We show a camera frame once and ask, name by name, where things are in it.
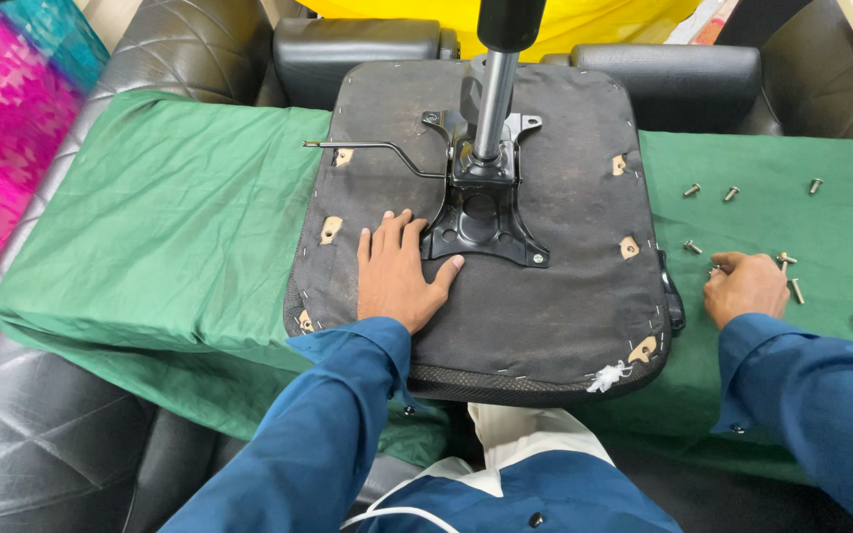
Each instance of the left hand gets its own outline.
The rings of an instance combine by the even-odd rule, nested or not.
[[[420,265],[420,232],[427,220],[410,222],[412,217],[410,210],[396,217],[384,213],[373,239],[364,228],[357,247],[357,319],[396,319],[411,335],[446,303],[449,285],[465,263],[461,255],[451,257],[428,284]]]

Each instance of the blue sleeve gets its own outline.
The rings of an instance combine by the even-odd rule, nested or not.
[[[767,427],[853,515],[853,343],[741,315],[719,336],[719,372],[714,431]]]
[[[388,397],[409,397],[410,335],[374,318],[289,344],[316,365],[160,531],[338,530],[371,469]]]

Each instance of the white trousers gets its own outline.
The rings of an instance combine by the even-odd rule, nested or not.
[[[500,468],[514,465],[522,459],[542,452],[552,450],[583,452],[614,466],[594,433],[564,409],[527,409],[470,403],[468,410],[469,416],[476,423],[476,436],[482,443],[485,470],[473,471],[463,459],[447,457],[420,472],[415,479],[428,475],[455,479],[473,489],[502,497]],[[393,488],[374,502],[368,510],[377,508],[377,505],[387,496],[402,489],[411,481],[413,479]]]

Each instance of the shirt cuff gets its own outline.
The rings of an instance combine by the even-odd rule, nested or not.
[[[298,350],[303,357],[318,364],[338,353],[338,347],[341,346],[339,339],[351,335],[367,339],[387,354],[392,363],[390,373],[393,375],[390,397],[415,409],[431,409],[420,405],[407,390],[407,376],[410,372],[410,332],[404,324],[395,319],[373,317],[317,331],[310,335],[292,337],[286,342]]]
[[[755,417],[746,409],[733,388],[733,378],[759,346],[789,333],[803,333],[799,328],[762,313],[746,313],[735,317],[719,334],[719,378],[722,382],[719,419],[711,432],[741,433],[755,425]]]

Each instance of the white cord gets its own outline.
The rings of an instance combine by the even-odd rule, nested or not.
[[[420,518],[426,518],[427,520],[433,522],[436,527],[443,529],[446,533],[460,533],[459,531],[454,529],[453,526],[447,524],[443,521],[443,519],[436,516],[435,514],[428,513],[416,507],[387,507],[384,509],[375,509],[373,511],[368,511],[366,513],[359,514],[351,518],[350,520],[344,521],[344,524],[342,524],[341,527],[338,528],[338,530],[344,529],[345,527],[349,527],[351,524],[357,524],[358,522],[364,519],[384,514],[415,514]]]

